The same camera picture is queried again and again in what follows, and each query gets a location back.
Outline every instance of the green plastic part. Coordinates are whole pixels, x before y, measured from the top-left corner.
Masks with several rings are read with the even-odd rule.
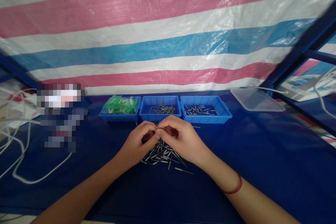
[[[138,101],[131,96],[124,98],[113,95],[104,105],[103,114],[135,114],[137,111]]]

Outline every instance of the blue plastic bin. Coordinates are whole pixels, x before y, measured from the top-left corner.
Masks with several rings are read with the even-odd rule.
[[[140,106],[141,119],[143,121],[162,121],[170,116],[170,114],[156,114],[151,111],[151,107],[160,104],[167,105],[168,107],[175,105],[176,114],[174,116],[181,117],[182,113],[178,96],[144,96]]]
[[[133,96],[133,98],[138,101],[135,114],[103,114],[102,113],[103,108],[101,108],[99,116],[103,118],[105,121],[119,121],[119,122],[139,121],[141,96]]]
[[[232,118],[229,109],[219,96],[181,96],[180,100],[183,119],[190,123],[224,124]],[[185,105],[189,109],[195,105],[204,105],[204,109],[214,107],[218,115],[186,115]]]

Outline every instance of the finger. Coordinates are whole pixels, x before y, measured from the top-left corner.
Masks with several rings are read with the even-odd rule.
[[[144,143],[140,148],[143,152],[148,153],[153,146],[158,142],[160,139],[160,136],[155,134],[153,135],[146,143]]]
[[[142,123],[140,123],[140,124],[138,125],[138,127],[141,128],[141,127],[143,127],[143,126],[145,126],[145,125],[147,125],[147,124],[154,124],[154,123],[152,123],[152,122],[148,122],[148,121],[143,121]]]
[[[179,137],[179,136],[178,136],[179,133],[178,133],[178,131],[177,131],[176,129],[173,129],[173,130],[172,130],[172,133],[173,133],[173,134],[172,134],[173,137],[175,137],[175,138],[178,138],[178,137]]]
[[[153,131],[148,131],[144,136],[144,140],[148,141],[153,136]]]
[[[173,149],[175,149],[178,146],[178,144],[179,144],[179,140],[177,140],[176,138],[170,136],[163,129],[157,129],[156,130],[156,134],[159,135],[162,138],[162,140],[165,141]]]
[[[168,116],[167,118],[163,119],[162,122],[159,124],[159,128],[166,128],[167,126],[171,126],[172,128],[177,129],[178,131],[182,131],[183,125],[186,121],[178,118],[176,116]]]
[[[169,135],[173,135],[173,128],[170,127],[170,126],[167,126],[167,127],[166,127],[166,132],[167,132]]]
[[[140,138],[142,138],[148,131],[155,131],[156,125],[155,124],[146,124],[142,128],[139,129]]]

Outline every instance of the striped tarp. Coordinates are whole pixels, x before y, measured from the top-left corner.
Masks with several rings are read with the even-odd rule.
[[[258,86],[333,1],[0,0],[0,48],[87,94]]]

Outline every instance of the blue stripe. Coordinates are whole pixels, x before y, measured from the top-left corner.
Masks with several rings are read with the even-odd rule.
[[[333,64],[320,62],[301,75],[322,75],[328,72],[332,67],[334,67]]]
[[[51,50],[14,55],[12,58],[27,71],[33,71],[71,65],[113,64],[179,56],[249,54],[265,47],[293,46],[314,21],[315,19],[291,20],[267,27],[197,33],[109,47]]]

